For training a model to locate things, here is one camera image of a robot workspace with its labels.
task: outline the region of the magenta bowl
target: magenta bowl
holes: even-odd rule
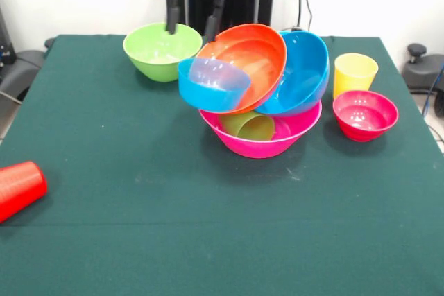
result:
[[[203,120],[215,131],[222,142],[233,152],[253,159],[266,159],[283,153],[296,140],[308,132],[319,120],[322,103],[295,116],[272,116],[275,121],[275,134],[269,141],[253,141],[233,137],[222,130],[218,114],[199,110]]]
[[[370,91],[348,91],[333,101],[333,112],[342,132],[351,140],[378,138],[398,121],[399,112],[384,95]]]

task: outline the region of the yellow cup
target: yellow cup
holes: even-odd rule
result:
[[[344,53],[334,61],[333,98],[349,90],[368,90],[376,76],[376,61],[360,53]]]

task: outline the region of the cup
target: cup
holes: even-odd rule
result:
[[[377,73],[374,59],[360,53],[344,53],[334,61],[333,98],[349,90],[368,90]]]
[[[0,223],[41,198],[46,180],[34,162],[0,169]]]
[[[266,141],[271,140],[275,134],[273,118],[256,111],[244,114],[221,114],[219,122],[226,133],[242,139]]]

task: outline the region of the plastic bowl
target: plastic bowl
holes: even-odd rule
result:
[[[279,85],[287,50],[278,32],[262,24],[243,24],[223,31],[206,44],[198,57],[216,58],[233,64],[250,76],[248,88],[236,109],[241,114],[261,105]]]
[[[333,101],[333,111],[342,132],[351,140],[378,138],[398,121],[399,112],[387,97],[370,91],[352,90]]]
[[[169,82],[178,78],[179,61],[194,56],[202,37],[193,28],[178,24],[176,33],[165,24],[149,24],[136,29],[123,41],[123,49],[134,66],[151,80]]]
[[[315,107],[295,116],[276,117],[275,134],[270,141],[253,141],[233,137],[222,131],[218,114],[200,110],[204,121],[215,131],[222,142],[233,152],[253,159],[265,159],[283,153],[296,140],[308,132],[319,120],[322,112],[322,104],[319,101]]]
[[[328,84],[328,50],[324,41],[308,31],[281,32],[287,46],[284,75],[273,95],[256,111],[292,116],[311,109]]]
[[[209,58],[189,58],[178,65],[179,92],[198,109],[225,112],[238,106],[250,77],[237,67]]]

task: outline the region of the stack of bowls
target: stack of bowls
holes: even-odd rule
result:
[[[182,97],[233,152],[283,153],[319,120],[328,52],[318,36],[245,24],[179,64]]]

